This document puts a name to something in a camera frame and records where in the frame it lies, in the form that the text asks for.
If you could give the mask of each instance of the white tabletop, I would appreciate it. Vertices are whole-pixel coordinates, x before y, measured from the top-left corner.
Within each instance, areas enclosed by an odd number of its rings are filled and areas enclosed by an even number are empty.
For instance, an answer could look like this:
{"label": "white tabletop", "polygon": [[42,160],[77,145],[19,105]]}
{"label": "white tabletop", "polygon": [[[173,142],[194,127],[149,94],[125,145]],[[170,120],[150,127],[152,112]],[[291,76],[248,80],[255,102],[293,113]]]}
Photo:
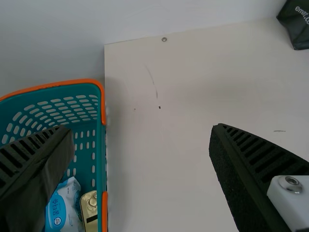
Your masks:
{"label": "white tabletop", "polygon": [[109,231],[237,231],[211,128],[309,160],[309,51],[294,51],[275,19],[166,37],[105,46]]}

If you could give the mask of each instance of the screw head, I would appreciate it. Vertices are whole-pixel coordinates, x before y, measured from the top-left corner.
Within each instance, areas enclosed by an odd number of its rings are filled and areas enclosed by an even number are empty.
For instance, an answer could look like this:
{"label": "screw head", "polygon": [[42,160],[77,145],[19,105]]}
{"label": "screw head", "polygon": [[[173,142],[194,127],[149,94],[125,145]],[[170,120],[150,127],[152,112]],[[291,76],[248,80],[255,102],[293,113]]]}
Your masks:
{"label": "screw head", "polygon": [[286,182],[288,182],[291,185],[298,185],[299,181],[296,180],[295,178],[291,177],[291,176],[286,176],[285,177]]}
{"label": "screw head", "polygon": [[280,176],[278,178],[278,183],[284,190],[291,193],[300,194],[303,191],[302,184],[296,178],[291,176]]}

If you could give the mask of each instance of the gold object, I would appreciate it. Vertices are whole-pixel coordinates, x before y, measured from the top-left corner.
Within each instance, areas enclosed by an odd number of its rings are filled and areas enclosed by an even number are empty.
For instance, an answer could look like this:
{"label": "gold object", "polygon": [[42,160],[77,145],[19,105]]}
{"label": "gold object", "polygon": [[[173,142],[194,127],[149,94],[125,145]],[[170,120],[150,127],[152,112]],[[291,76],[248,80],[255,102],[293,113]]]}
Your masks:
{"label": "gold object", "polygon": [[80,205],[85,232],[98,231],[97,191],[91,191],[81,197]]}

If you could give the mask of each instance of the blue wet wipes package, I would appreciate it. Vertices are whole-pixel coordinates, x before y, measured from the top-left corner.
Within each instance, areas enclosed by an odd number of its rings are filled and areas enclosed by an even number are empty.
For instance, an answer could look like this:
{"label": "blue wet wipes package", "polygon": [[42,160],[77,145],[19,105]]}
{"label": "blue wet wipes package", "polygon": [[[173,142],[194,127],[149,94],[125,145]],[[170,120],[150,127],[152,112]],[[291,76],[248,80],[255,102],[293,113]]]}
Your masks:
{"label": "blue wet wipes package", "polygon": [[59,184],[46,207],[45,231],[83,232],[80,198],[81,186],[75,177]]}

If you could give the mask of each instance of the plastic basket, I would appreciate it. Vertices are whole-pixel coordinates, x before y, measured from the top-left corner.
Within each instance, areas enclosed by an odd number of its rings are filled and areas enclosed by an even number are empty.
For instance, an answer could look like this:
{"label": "plastic basket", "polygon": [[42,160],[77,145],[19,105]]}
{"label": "plastic basket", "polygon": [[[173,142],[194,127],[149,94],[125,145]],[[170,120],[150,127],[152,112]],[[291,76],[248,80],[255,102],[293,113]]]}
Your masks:
{"label": "plastic basket", "polygon": [[0,141],[7,144],[57,125],[72,129],[75,156],[63,180],[98,192],[98,231],[107,232],[105,100],[100,82],[80,79],[19,90],[0,98]]}

